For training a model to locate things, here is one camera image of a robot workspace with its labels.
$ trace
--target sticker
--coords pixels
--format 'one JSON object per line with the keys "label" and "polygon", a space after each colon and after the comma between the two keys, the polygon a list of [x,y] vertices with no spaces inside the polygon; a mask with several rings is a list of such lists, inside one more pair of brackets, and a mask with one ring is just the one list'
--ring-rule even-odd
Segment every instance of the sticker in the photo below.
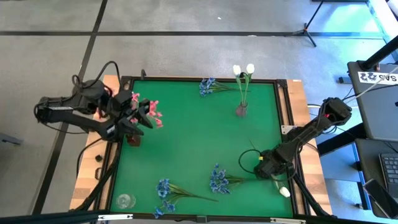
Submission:
{"label": "sticker", "polygon": [[398,74],[390,74],[381,72],[358,72],[359,81],[361,83],[377,83],[382,78],[386,77],[379,84],[396,85],[398,84]]}

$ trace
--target green tabletop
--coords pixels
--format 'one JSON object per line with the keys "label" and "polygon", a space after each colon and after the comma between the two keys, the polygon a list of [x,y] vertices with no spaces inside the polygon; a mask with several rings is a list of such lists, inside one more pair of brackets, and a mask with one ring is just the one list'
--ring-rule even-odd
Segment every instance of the green tabletop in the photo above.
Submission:
{"label": "green tabletop", "polygon": [[[141,126],[145,135],[139,147],[123,142],[111,212],[153,213],[154,207],[161,206],[155,186],[160,179],[168,178],[191,193],[219,201],[183,198],[176,205],[177,215],[292,217],[290,198],[281,196],[270,180],[246,182],[229,195],[214,194],[209,186],[216,163],[228,174],[255,179],[239,167],[239,155],[252,148],[250,141],[260,151],[281,142],[274,86],[250,85],[244,118],[235,114],[240,102],[238,91],[202,97],[198,86],[199,82],[134,82],[133,91],[141,94],[140,100],[159,100],[157,110],[163,114],[164,127]],[[258,162],[256,152],[242,159],[249,170]],[[120,209],[116,199],[121,194],[135,196],[135,206]]]}

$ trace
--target flower bouquet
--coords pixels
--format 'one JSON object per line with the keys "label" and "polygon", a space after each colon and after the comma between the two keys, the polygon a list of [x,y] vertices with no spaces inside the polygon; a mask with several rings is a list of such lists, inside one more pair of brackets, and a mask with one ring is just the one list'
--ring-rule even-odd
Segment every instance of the flower bouquet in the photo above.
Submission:
{"label": "flower bouquet", "polygon": [[[139,93],[134,93],[132,92],[131,94],[132,98],[132,106],[131,108],[134,110],[137,108],[139,104]],[[161,112],[156,111],[156,107],[158,105],[159,101],[150,101],[149,103],[149,112],[146,114],[147,117],[150,120],[154,120],[156,122],[156,127],[161,128],[163,127],[162,120],[160,118],[163,116]],[[132,123],[139,125],[138,120],[136,118],[133,118],[130,120]],[[127,135],[127,142],[130,144],[130,146],[139,146],[141,143],[141,137],[139,135]]]}
{"label": "flower bouquet", "polygon": [[219,167],[220,166],[216,164],[211,171],[210,189],[213,193],[230,194],[232,187],[247,181],[246,178],[227,174],[224,169],[217,171]]}
{"label": "flower bouquet", "polygon": [[[251,76],[254,73],[254,65],[251,63],[249,65],[247,65],[247,67],[246,67],[247,73],[241,72],[241,67],[239,65],[234,65],[233,71],[235,74],[236,83],[238,83],[239,89],[241,91],[241,102],[240,102],[239,106],[236,108],[236,115],[246,116],[246,111],[247,111],[247,107],[248,107],[246,97],[248,95],[248,88],[249,88],[249,83],[251,81]],[[244,82],[246,84],[246,89],[244,91],[244,97],[243,97],[242,82],[241,82],[241,78],[243,78],[243,77],[244,77]]]}
{"label": "flower bouquet", "polygon": [[160,180],[159,184],[156,185],[156,191],[157,195],[162,200],[162,206],[159,208],[155,207],[155,213],[154,213],[155,218],[159,218],[161,215],[164,215],[163,210],[166,210],[168,212],[174,212],[175,205],[177,204],[178,200],[180,200],[180,198],[183,197],[202,198],[205,200],[218,202],[217,200],[214,200],[212,198],[197,196],[195,194],[187,192],[181,187],[171,184],[168,179]]}
{"label": "flower bouquet", "polygon": [[227,86],[223,83],[216,81],[216,78],[204,78],[199,84],[199,93],[201,96],[206,96],[212,93],[228,91],[228,90],[239,90],[237,88],[233,88]]}

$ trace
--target wooden table frame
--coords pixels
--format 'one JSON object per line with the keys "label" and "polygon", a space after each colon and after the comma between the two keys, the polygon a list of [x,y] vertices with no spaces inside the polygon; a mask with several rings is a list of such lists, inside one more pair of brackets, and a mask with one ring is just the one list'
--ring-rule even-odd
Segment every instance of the wooden table frame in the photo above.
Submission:
{"label": "wooden table frame", "polygon": [[[119,82],[115,75],[105,75],[104,84],[110,87],[116,94],[119,90]],[[278,87],[280,97],[280,107],[282,110],[282,117],[284,123],[282,125],[294,125],[304,126],[310,121],[310,115],[307,108],[307,101],[304,95],[303,84],[301,80],[278,80],[280,84]],[[94,115],[94,119],[99,119],[98,115]],[[97,133],[90,133],[87,138],[86,145],[97,140],[99,135]],[[316,146],[315,140],[310,141],[311,144]],[[105,157],[107,143],[99,141],[95,145],[91,146],[85,151],[81,159],[81,165],[79,169],[78,178],[76,180],[75,189],[73,191],[72,201],[70,209],[76,208],[94,189],[98,180],[95,178],[96,173],[103,167],[104,160],[97,162],[95,157],[101,155]],[[113,161],[117,144],[110,144],[108,149],[109,162],[107,166]],[[305,185],[315,198],[315,200],[322,206],[322,208],[331,214],[331,207],[329,198],[326,190],[325,180],[323,177],[322,167],[318,151],[314,148],[305,145],[300,154],[300,160],[302,162],[302,171],[298,172],[298,175],[304,176]],[[109,183],[107,181],[101,192],[101,200],[96,202],[99,209],[106,209],[106,201],[109,196]],[[297,201],[298,214],[311,214],[315,213],[308,210],[308,206],[304,206],[303,197],[300,189],[295,184],[295,196]]]}

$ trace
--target gray floor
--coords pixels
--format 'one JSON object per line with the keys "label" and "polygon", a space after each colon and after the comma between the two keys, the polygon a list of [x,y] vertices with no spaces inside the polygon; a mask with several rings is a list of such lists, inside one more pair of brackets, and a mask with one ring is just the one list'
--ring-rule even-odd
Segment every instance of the gray floor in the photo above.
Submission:
{"label": "gray floor", "polygon": [[[99,0],[0,1],[0,31],[92,30],[100,4]],[[316,6],[317,3],[308,0],[253,0],[250,4],[237,0],[114,0],[109,1],[99,29],[286,32],[300,29]],[[311,29],[378,32],[363,3],[325,3]],[[37,123],[32,109],[41,96],[70,94],[70,79],[80,70],[88,39],[0,36],[0,132],[24,140],[22,146],[0,142],[2,217],[30,212],[56,134]],[[85,80],[94,78],[108,60],[117,61],[122,75],[139,75],[144,68],[149,76],[230,77],[232,65],[254,63],[255,77],[301,79],[307,101],[321,103],[329,96],[342,97],[351,88],[335,82],[336,77],[346,73],[347,62],[366,59],[385,44],[381,39],[359,38],[315,38],[315,41],[317,48],[305,37],[97,37]],[[114,74],[114,68],[109,67],[105,73]],[[357,110],[344,128],[359,120]],[[68,210],[75,184],[76,158],[85,141],[86,135],[68,135],[65,139],[45,213]],[[344,186],[327,184],[334,213],[347,218],[356,208],[341,209],[341,195],[336,193],[344,193]]]}

